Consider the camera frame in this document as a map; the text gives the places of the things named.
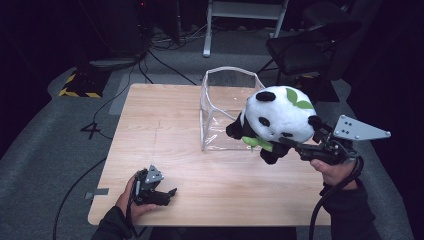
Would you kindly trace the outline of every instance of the hazard tape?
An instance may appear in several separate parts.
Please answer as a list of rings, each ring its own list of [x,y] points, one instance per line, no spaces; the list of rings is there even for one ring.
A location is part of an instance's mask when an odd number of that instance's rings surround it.
[[[59,96],[102,98],[102,92],[84,91],[83,89],[78,90],[78,83],[75,83],[75,76],[76,71],[74,71],[71,76],[68,77],[65,85],[59,92]]]

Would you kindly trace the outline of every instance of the panda plush toy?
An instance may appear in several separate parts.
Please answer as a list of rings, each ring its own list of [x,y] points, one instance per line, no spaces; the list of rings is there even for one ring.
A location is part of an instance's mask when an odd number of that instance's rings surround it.
[[[262,147],[261,158],[274,164],[290,149],[280,143],[280,138],[303,143],[320,125],[306,94],[288,86],[273,86],[250,96],[236,121],[226,127],[226,133],[251,148]]]

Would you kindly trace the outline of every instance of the human hand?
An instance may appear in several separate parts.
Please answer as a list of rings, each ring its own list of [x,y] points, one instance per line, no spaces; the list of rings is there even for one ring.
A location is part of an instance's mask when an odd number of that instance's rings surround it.
[[[130,180],[127,183],[127,186],[125,187],[125,191],[119,196],[115,204],[115,206],[121,209],[125,217],[127,214],[128,200],[131,196],[131,190],[132,190],[134,180],[135,180],[134,177],[130,178]],[[135,223],[139,217],[141,217],[143,214],[147,212],[154,210],[156,207],[157,207],[156,204],[143,204],[138,206],[137,204],[133,202],[131,205],[131,221]]]
[[[310,164],[315,168],[315,170],[322,173],[324,182],[331,186],[334,186],[347,178],[355,167],[355,161],[345,161],[344,163],[331,166],[323,161],[314,159],[310,162]],[[348,183],[343,190],[352,190],[357,188],[358,185],[356,184],[356,181],[353,180]]]

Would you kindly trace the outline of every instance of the transparent container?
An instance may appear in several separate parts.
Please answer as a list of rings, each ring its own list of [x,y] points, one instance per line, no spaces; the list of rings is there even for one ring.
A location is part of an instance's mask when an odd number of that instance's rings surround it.
[[[208,70],[200,96],[201,148],[205,150],[251,150],[225,129],[246,106],[246,100],[265,88],[255,73],[236,67]]]

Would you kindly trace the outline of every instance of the wooden table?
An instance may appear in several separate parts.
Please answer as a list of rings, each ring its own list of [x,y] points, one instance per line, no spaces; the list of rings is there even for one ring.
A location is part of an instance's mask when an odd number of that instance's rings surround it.
[[[168,206],[144,215],[150,226],[309,225],[322,189],[321,174],[294,150],[275,165],[258,151],[201,151],[200,86],[133,84],[106,160],[88,221],[97,225],[128,179],[154,164],[178,188]],[[321,210],[317,225],[329,225]]]

